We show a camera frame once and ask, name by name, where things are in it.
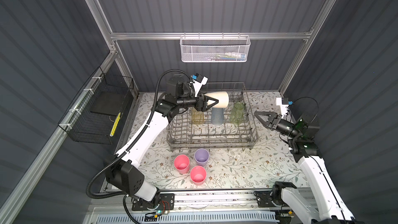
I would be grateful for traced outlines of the green glass cup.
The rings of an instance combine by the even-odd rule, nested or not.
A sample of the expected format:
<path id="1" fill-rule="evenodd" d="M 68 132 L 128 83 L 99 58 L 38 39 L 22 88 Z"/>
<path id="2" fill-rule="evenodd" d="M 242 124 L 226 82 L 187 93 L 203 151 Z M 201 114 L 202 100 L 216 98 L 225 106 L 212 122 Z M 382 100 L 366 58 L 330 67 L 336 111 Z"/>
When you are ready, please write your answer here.
<path id="1" fill-rule="evenodd" d="M 244 121 L 245 106 L 242 102 L 235 102 L 231 110 L 230 121 L 234 125 L 240 125 Z"/>

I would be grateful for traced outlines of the blue translucent cup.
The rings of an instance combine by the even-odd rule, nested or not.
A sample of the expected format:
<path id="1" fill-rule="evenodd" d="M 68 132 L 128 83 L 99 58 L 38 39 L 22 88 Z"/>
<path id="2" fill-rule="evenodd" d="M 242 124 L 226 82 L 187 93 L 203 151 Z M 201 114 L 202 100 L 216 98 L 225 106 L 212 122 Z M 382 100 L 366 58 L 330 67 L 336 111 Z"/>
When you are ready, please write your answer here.
<path id="1" fill-rule="evenodd" d="M 212 108 L 211 109 L 211 124 L 222 125 L 224 123 L 224 109 L 223 108 Z"/>

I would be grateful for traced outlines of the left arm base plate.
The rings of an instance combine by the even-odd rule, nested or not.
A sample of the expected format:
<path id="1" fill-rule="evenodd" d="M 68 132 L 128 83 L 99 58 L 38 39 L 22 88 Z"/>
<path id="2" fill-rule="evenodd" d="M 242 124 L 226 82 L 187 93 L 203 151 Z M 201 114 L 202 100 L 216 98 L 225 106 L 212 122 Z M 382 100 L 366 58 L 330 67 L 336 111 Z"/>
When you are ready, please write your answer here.
<path id="1" fill-rule="evenodd" d="M 133 199 L 132 211 L 170 211 L 174 209 L 175 194 L 157 193 L 152 201 Z"/>

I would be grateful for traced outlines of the beige plastic cup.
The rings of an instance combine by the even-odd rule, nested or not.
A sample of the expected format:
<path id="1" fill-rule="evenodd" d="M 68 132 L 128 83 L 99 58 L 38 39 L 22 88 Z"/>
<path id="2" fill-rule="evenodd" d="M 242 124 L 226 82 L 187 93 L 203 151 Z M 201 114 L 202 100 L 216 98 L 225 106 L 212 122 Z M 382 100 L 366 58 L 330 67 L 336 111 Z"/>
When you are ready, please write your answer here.
<path id="1" fill-rule="evenodd" d="M 229 105 L 229 95 L 225 91 L 211 92 L 204 94 L 206 97 L 213 97 L 219 100 L 219 103 L 214 108 L 227 108 Z"/>

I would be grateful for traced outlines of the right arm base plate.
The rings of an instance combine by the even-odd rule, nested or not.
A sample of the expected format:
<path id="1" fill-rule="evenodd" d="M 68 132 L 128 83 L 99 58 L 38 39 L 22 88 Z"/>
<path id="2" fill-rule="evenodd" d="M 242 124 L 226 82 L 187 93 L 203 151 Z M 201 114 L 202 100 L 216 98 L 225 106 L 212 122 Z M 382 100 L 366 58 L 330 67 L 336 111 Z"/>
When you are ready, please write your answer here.
<path id="1" fill-rule="evenodd" d="M 254 191 L 254 196 L 257 199 L 258 207 L 260 208 L 274 207 L 275 204 L 273 203 L 272 193 L 273 192 L 271 190 Z"/>

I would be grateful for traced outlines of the pink plastic cup front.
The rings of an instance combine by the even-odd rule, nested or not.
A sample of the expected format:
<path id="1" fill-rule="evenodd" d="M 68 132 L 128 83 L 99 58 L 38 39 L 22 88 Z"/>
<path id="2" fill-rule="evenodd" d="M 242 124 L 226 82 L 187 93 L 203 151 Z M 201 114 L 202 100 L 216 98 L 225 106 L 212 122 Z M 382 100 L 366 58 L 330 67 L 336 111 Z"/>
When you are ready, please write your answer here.
<path id="1" fill-rule="evenodd" d="M 207 172 L 204 167 L 195 166 L 190 171 L 190 178 L 195 185 L 202 185 L 206 180 Z"/>

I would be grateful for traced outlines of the pink plastic cup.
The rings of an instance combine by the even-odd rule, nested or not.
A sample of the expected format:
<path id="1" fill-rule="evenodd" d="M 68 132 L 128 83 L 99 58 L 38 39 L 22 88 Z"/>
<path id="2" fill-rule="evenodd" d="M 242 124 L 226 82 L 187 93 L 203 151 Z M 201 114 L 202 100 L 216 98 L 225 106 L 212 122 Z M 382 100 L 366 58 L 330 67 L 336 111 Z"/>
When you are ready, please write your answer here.
<path id="1" fill-rule="evenodd" d="M 190 171 L 190 178 L 195 185 L 202 185 L 206 180 L 207 172 L 204 167 L 195 166 Z"/>
<path id="2" fill-rule="evenodd" d="M 187 155 L 178 155 L 174 160 L 174 167 L 180 174 L 188 173 L 190 169 L 190 159 Z"/>

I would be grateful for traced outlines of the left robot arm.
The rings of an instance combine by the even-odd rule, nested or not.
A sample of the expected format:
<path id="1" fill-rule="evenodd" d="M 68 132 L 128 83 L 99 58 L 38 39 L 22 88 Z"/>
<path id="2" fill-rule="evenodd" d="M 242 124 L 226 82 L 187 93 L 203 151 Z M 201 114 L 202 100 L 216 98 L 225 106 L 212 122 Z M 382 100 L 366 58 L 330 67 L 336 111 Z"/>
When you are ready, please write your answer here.
<path id="1" fill-rule="evenodd" d="M 179 69 L 163 72 L 157 80 L 153 105 L 146 122 L 115 153 L 114 159 L 90 179 L 86 195 L 91 199 L 129 195 L 156 204 L 159 189 L 146 181 L 139 170 L 141 161 L 157 136 L 177 115 L 190 108 L 207 112 L 211 108 L 227 107 L 229 96 L 226 92 L 202 92 L 207 81 L 207 77 L 201 74 L 189 76 Z M 100 194 L 91 191 L 93 183 L 102 174 L 106 175 L 107 182 L 119 189 L 117 192 Z"/>

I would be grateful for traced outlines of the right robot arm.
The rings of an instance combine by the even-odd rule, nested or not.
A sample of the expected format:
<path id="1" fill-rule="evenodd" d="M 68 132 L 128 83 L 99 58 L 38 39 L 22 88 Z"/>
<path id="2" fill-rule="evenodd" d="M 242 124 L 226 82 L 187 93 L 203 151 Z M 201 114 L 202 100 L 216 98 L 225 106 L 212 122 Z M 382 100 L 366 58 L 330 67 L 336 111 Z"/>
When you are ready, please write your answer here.
<path id="1" fill-rule="evenodd" d="M 259 207 L 288 206 L 304 224 L 357 224 L 358 220 L 344 203 L 327 169 L 323 155 L 314 143 L 320 126 L 317 115 L 303 113 L 295 122 L 284 117 L 295 102 L 276 99 L 281 113 L 256 111 L 254 116 L 269 130 L 286 136 L 284 141 L 295 162 L 305 174 L 317 206 L 313 207 L 294 183 L 277 181 L 269 191 L 254 191 Z"/>

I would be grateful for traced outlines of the yellow glass cup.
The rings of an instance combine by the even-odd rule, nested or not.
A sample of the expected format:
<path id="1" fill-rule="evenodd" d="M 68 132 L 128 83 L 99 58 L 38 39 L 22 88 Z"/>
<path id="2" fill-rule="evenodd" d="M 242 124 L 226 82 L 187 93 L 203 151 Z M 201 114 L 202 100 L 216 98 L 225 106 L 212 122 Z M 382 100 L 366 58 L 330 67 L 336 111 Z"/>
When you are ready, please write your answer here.
<path id="1" fill-rule="evenodd" d="M 192 124 L 204 124 L 204 112 L 197 111 L 196 109 L 192 109 Z"/>

